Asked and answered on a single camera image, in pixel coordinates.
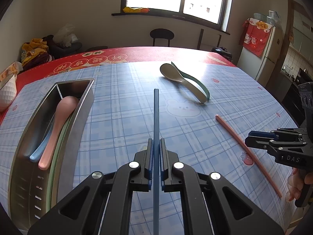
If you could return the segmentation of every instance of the yellow object on windowsill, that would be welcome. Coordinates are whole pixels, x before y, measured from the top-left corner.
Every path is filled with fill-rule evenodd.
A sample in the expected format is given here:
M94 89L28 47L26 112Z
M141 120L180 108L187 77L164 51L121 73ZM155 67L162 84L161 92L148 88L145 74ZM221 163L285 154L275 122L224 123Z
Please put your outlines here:
M123 9L125 13L148 13L149 8L131 8L131 7L125 7Z

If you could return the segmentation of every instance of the refrigerator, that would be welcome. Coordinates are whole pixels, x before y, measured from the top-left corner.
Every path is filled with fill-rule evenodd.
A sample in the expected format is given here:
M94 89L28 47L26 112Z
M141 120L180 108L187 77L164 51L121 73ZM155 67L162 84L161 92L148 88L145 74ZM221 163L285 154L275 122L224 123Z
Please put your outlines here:
M282 43L283 30L272 27L262 56L258 57L243 47L237 67L265 87L280 55Z

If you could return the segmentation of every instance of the pink chopstick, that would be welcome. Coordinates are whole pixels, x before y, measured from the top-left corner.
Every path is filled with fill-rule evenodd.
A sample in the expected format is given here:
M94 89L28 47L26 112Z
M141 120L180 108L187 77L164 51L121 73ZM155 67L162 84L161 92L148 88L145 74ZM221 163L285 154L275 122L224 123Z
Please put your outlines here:
M275 189L278 196L281 198L283 195L279 191L279 188L271 178L270 174L267 172L267 170L264 168L263 164L256 158L256 156L252 153L252 151L246 146L244 141L240 138L240 136L232 129L232 127L227 124L223 118L220 117L220 115L215 115L215 119L220 122L220 124L238 141L238 143L245 149L245 151L248 153L248 155L251 156L252 160L256 163L256 165L259 167L259 169L262 171L262 173L267 177L267 180L270 182L272 187Z

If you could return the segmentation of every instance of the blue plaid tablecloth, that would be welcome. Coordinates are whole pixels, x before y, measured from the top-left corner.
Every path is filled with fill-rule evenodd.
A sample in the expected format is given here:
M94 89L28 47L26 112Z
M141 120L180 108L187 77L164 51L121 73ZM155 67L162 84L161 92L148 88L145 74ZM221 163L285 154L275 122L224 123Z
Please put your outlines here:
M62 73L24 86L0 126L0 202L7 211L8 179L21 134L50 87L58 81L95 78L94 103L81 138L73 188L93 171L116 171L153 137L153 89L160 90L160 137L168 150L197 172L220 172L282 228L295 211L279 199L259 168L215 120L219 114L243 139L251 130L296 127L281 105L239 68L175 63L199 79L211 98L199 104L188 89L160 73L162 62L108 64ZM266 151L252 149L283 195L291 168ZM183 234L179 193L160 191L160 234ZM134 192L129 234L152 234L152 191Z

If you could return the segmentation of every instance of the pink spoon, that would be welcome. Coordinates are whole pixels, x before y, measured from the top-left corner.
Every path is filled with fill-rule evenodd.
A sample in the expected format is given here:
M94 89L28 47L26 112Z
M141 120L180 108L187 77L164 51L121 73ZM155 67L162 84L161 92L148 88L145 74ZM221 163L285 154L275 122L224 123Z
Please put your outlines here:
M58 137L60 135L62 127L66 120L68 119L68 117L75 110L77 104L78 99L74 96L66 96L58 103L54 115L54 124L52 133L38 163L39 169L47 170L50 167L55 146L57 144Z

